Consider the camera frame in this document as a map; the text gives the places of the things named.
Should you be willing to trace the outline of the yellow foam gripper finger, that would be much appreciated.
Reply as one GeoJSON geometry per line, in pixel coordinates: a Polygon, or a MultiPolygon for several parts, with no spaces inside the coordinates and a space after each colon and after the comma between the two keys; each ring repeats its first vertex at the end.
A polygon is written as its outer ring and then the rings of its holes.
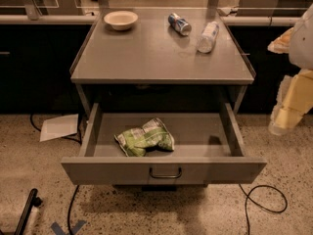
{"type": "Polygon", "coordinates": [[[281,136],[293,130],[313,108],[313,70],[301,70],[295,76],[285,75],[276,101],[268,129],[281,136]]]}
{"type": "Polygon", "coordinates": [[[291,34],[293,28],[289,28],[281,36],[273,40],[267,47],[267,50],[276,54],[287,54],[290,49],[291,34]]]}

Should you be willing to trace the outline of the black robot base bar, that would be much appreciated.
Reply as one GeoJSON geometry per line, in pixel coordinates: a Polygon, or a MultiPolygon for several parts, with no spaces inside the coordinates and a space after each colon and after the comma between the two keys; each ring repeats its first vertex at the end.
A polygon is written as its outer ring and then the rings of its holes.
{"type": "Polygon", "coordinates": [[[40,207],[41,204],[42,200],[38,196],[38,190],[36,188],[31,189],[14,235],[23,235],[32,209],[40,207]]]}

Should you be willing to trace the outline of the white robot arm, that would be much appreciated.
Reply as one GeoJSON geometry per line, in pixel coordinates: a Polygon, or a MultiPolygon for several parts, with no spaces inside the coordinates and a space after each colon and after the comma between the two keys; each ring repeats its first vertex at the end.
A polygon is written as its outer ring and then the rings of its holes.
{"type": "Polygon", "coordinates": [[[268,126],[272,134],[284,135],[313,108],[313,5],[268,50],[288,54],[290,62],[300,68],[295,76],[284,76],[268,126]]]}

